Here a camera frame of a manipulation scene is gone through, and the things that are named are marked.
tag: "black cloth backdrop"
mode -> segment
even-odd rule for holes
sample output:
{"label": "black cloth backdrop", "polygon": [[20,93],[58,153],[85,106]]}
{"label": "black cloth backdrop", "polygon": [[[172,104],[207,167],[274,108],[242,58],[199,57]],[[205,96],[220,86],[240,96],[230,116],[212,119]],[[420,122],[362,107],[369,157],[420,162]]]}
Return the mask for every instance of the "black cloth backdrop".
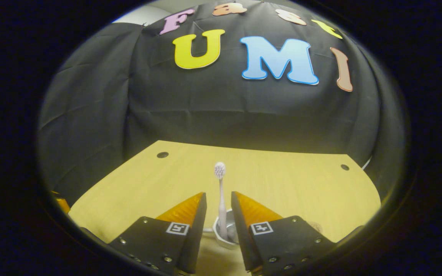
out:
{"label": "black cloth backdrop", "polygon": [[[82,44],[58,70],[43,103],[38,147],[44,179],[70,203],[123,162],[156,140],[245,149],[348,154],[366,172],[383,199],[404,164],[405,128],[398,87],[337,24],[301,7],[237,1],[242,14],[213,16],[216,5],[193,7],[177,30],[163,35],[164,20],[143,27],[112,23]],[[281,19],[276,9],[299,15],[306,26]],[[333,26],[343,39],[311,20]],[[195,34],[193,56],[206,51],[207,30],[223,29],[221,54],[198,69],[174,61],[180,36]],[[277,49],[286,39],[308,42],[319,84],[246,80],[242,37],[265,37]],[[336,85],[335,47],[349,58],[352,92]],[[381,151],[374,156],[377,142]]]}

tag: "toothbrush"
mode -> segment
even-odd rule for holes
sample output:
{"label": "toothbrush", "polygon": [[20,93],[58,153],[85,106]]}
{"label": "toothbrush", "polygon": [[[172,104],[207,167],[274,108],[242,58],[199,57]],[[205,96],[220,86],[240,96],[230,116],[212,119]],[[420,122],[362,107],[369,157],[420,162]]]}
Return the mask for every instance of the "toothbrush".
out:
{"label": "toothbrush", "polygon": [[221,239],[228,240],[228,231],[226,230],[226,207],[224,206],[223,194],[223,176],[226,173],[226,166],[223,162],[217,162],[214,165],[214,175],[219,179],[219,236]]}

